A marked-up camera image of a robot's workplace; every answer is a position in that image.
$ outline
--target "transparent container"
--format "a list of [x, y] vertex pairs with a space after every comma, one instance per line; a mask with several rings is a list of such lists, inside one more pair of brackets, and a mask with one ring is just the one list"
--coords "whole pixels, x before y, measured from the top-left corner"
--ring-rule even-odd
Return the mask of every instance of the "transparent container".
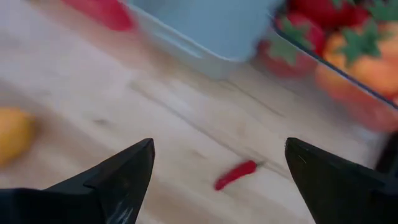
[[[294, 69], [269, 60], [269, 56], [263, 50], [270, 40], [285, 42], [303, 53]], [[257, 62], [257, 66], [263, 67], [262, 69], [277, 78], [288, 80], [290, 84], [310, 82], [311, 85], [315, 85], [315, 89], [311, 88], [308, 91], [313, 91], [312, 94], [326, 93], [334, 102], [343, 106], [346, 114], [371, 131], [390, 133], [398, 130], [398, 95], [389, 99], [381, 96], [292, 40], [275, 23], [259, 45]]]

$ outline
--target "red chili pepper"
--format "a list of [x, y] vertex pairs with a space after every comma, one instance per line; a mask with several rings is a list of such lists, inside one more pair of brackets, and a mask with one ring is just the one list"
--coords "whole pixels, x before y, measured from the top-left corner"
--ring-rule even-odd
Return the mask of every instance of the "red chili pepper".
[[252, 174], [256, 171], [256, 162], [249, 160], [237, 165], [234, 169], [222, 175], [214, 184], [215, 190], [223, 190], [225, 186], [238, 180], [239, 178]]

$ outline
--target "plastic bin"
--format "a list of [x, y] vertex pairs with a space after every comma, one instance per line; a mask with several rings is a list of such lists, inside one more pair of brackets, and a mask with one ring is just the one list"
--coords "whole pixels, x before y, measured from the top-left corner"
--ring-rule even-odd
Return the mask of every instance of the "plastic bin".
[[[275, 23], [272, 24], [270, 31], [267, 33], [262, 43], [266, 43], [267, 40], [271, 39], [279, 39], [286, 44], [293, 45], [297, 50], [304, 52], [306, 56], [308, 56], [308, 58], [306, 58], [307, 63], [312, 63], [314, 66], [313, 70], [310, 72], [307, 71], [306, 74], [303, 73], [297, 76], [297, 74], [291, 73], [292, 71], [263, 63], [261, 66], [268, 70], [269, 73], [284, 79], [291, 78], [290, 80], [295, 80], [294, 82], [296, 83], [307, 82], [308, 78], [303, 78], [303, 76], [310, 77], [311, 83], [316, 85], [320, 92], [326, 93], [334, 102], [343, 105], [345, 111], [365, 128], [382, 133], [390, 133], [398, 130], [398, 96], [391, 99], [382, 97], [368, 86], [360, 83], [355, 78], [324, 61], [314, 52], [292, 40], [289, 36], [284, 34]], [[257, 55], [258, 61], [261, 61], [262, 57], [263, 56], [259, 52], [259, 55]], [[344, 89], [326, 85], [319, 75], [315, 75], [316, 70], [319, 69], [329, 70], [329, 72], [341, 78], [343, 82], [346, 82], [347, 85]], [[320, 92], [313, 92], [312, 94], [322, 94]]]
[[222, 79], [256, 54], [283, 0], [124, 0], [151, 41], [195, 70]]

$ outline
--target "wooden surface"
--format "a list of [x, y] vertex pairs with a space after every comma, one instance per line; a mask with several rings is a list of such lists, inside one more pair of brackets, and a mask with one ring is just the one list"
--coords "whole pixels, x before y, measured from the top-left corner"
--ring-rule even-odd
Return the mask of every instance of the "wooden surface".
[[[281, 84], [251, 65], [214, 82], [141, 35], [107, 30], [56, 0], [1, 1], [0, 68], [0, 105], [42, 121], [34, 149], [0, 171], [0, 187], [45, 188], [154, 138], [141, 223], [311, 223], [285, 139], [369, 167], [378, 154], [378, 138], [361, 138], [305, 85]], [[212, 189], [247, 158], [265, 163]]]

